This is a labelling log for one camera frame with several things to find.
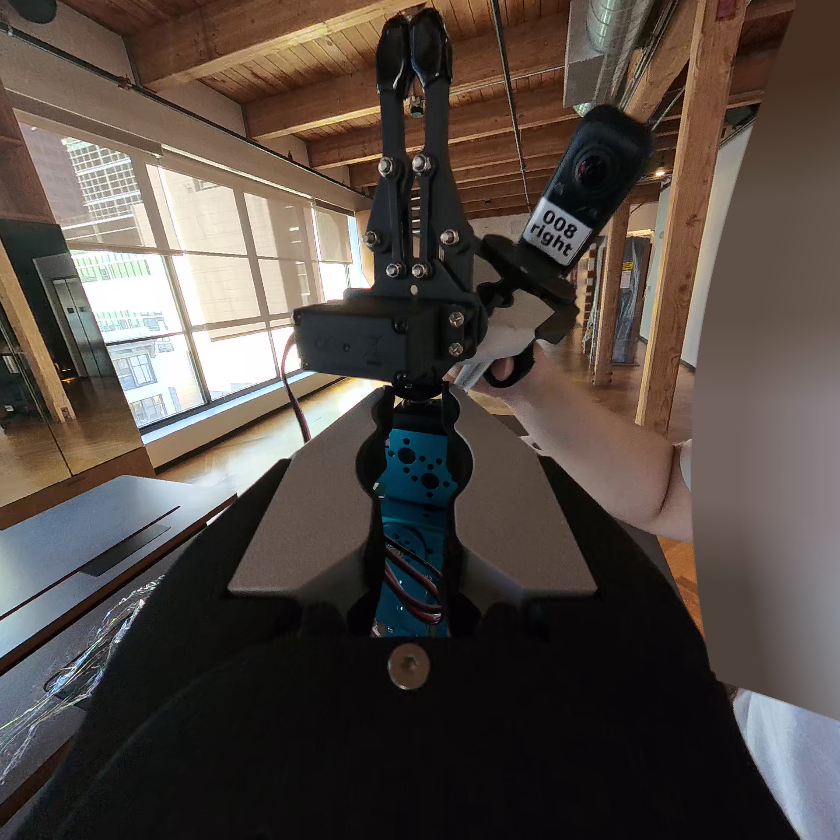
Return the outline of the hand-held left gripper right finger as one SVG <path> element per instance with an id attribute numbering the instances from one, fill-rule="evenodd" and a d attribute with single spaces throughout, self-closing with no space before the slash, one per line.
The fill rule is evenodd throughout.
<path id="1" fill-rule="evenodd" d="M 498 603 L 596 593 L 537 451 L 462 389 L 449 394 L 471 464 L 454 504 L 465 556 L 459 590 L 481 613 Z"/>

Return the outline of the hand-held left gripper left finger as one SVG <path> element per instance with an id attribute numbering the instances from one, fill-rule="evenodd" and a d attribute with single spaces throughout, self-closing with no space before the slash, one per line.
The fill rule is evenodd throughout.
<path id="1" fill-rule="evenodd" d="M 294 454 L 228 584 L 231 594 L 326 602 L 343 615 L 362 598 L 374 499 L 356 461 L 376 432 L 374 409 L 384 396 L 384 387 L 372 391 Z"/>

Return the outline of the blue and black toy robot arm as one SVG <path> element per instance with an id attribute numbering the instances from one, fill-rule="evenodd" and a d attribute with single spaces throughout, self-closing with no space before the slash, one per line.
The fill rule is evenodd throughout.
<path id="1" fill-rule="evenodd" d="M 432 7 L 390 18 L 375 56 L 381 106 L 379 181 L 364 243 L 370 289 L 295 311 L 299 358 L 310 370 L 387 383 L 376 432 L 357 457 L 374 499 L 376 633 L 451 634 L 443 575 L 453 496 L 444 420 L 455 401 L 443 379 L 475 354 L 488 315 L 474 290 L 474 235 L 448 153 L 452 45 Z"/>

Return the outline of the person's right forearm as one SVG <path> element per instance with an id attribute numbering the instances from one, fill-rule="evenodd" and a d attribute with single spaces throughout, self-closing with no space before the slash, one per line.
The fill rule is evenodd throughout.
<path id="1" fill-rule="evenodd" d="M 614 518 L 692 543 L 691 441 L 672 444 L 614 414 L 549 359 L 551 392 L 512 410 L 521 425 Z"/>

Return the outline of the dark grey desk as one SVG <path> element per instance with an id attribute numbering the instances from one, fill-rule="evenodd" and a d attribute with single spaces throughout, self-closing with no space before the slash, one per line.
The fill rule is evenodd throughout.
<path id="1" fill-rule="evenodd" d="M 41 699 L 109 609 L 167 572 L 236 499 L 221 487 L 121 476 L 2 531 L 1 724 Z M 1 785 L 2 838 L 63 760 L 91 700 L 38 728 Z"/>

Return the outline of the person's right hand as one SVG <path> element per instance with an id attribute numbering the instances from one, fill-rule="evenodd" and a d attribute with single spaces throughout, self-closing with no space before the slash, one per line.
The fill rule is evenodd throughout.
<path id="1" fill-rule="evenodd" d="M 482 375 L 471 392 L 473 395 L 483 395 L 501 401 L 511 410 L 520 404 L 538 405 L 543 399 L 543 393 L 546 389 L 548 388 L 551 392 L 551 371 L 553 367 L 540 341 L 532 343 L 531 355 L 533 359 L 531 370 L 517 382 L 507 384 L 504 387 L 495 387 Z M 465 367 L 463 364 L 453 366 L 444 375 L 444 381 L 455 383 L 463 367 Z M 491 377 L 496 381 L 505 383 L 512 378 L 515 367 L 516 360 L 514 357 L 499 358 L 491 363 L 485 373 L 491 374 Z"/>

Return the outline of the dark standing panel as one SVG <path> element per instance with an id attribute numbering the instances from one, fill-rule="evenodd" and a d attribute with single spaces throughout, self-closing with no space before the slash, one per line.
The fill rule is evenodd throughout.
<path id="1" fill-rule="evenodd" d="M 616 326 L 612 362 L 619 366 L 637 363 L 637 346 L 644 309 L 649 260 L 652 253 L 650 236 L 626 238 L 619 298 L 616 307 Z"/>

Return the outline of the black metal ceiling pipe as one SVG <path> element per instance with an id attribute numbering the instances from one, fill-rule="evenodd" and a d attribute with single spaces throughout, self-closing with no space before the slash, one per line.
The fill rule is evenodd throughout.
<path id="1" fill-rule="evenodd" d="M 500 57 L 501 63 L 501 70 L 502 70 L 502 77 L 503 77 L 503 84 L 506 92 L 507 103 L 509 107 L 510 117 L 511 117 L 511 128 L 513 133 L 514 144 L 516 147 L 516 152 L 518 156 L 518 163 L 519 163 L 519 171 L 520 177 L 522 181 L 523 187 L 523 194 L 526 207 L 528 212 L 532 210 L 532 200 L 530 197 L 529 185 L 528 185 L 528 175 L 527 175 L 527 167 L 526 162 L 524 160 L 523 150 L 522 150 L 522 141 L 521 141 L 521 133 L 519 129 L 518 123 L 518 115 L 516 104 L 513 97 L 513 86 L 512 86 L 512 78 L 510 73 L 510 67 L 508 62 L 508 53 L 507 53 L 507 45 L 505 41 L 505 36 L 503 33 L 503 23 L 501 19 L 501 7 L 498 1 L 489 1 L 490 4 L 490 13 L 492 16 L 493 28 L 496 35 L 497 40 L 497 48 Z"/>

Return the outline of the clear plastic wrap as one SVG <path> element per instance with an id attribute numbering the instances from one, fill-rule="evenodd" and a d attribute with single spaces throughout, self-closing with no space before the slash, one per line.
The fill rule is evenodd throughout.
<path id="1" fill-rule="evenodd" d="M 92 698 L 107 666 L 154 589 L 160 575 L 123 597 L 89 634 L 85 646 L 45 682 L 45 694 L 1 727 L 1 785 L 24 761 L 37 730 L 66 709 L 81 708 Z"/>

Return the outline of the slim wooden post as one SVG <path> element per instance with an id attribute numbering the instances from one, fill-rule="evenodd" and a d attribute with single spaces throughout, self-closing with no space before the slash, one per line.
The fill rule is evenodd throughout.
<path id="1" fill-rule="evenodd" d="M 616 315 L 621 294 L 620 284 L 630 213 L 631 203 L 626 199 L 614 213 L 606 237 L 592 372 L 592 383 L 595 387 L 608 386 L 612 382 Z"/>

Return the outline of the thick wooden post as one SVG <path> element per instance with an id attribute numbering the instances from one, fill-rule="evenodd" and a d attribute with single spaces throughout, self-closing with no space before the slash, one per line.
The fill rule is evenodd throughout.
<path id="1" fill-rule="evenodd" d="M 669 428 L 723 115 L 748 2 L 699 2 L 636 423 Z"/>

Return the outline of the silver air duct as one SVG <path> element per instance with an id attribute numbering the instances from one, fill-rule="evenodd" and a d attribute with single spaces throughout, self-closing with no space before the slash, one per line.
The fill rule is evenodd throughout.
<path id="1" fill-rule="evenodd" d="M 563 105 L 584 117 L 614 103 L 653 1 L 571 1 Z"/>

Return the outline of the wooden wall shelf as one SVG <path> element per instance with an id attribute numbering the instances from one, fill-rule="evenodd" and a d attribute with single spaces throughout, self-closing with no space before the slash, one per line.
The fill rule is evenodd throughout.
<path id="1" fill-rule="evenodd" d="M 1 218 L 56 223 L 4 85 L 1 85 Z"/>

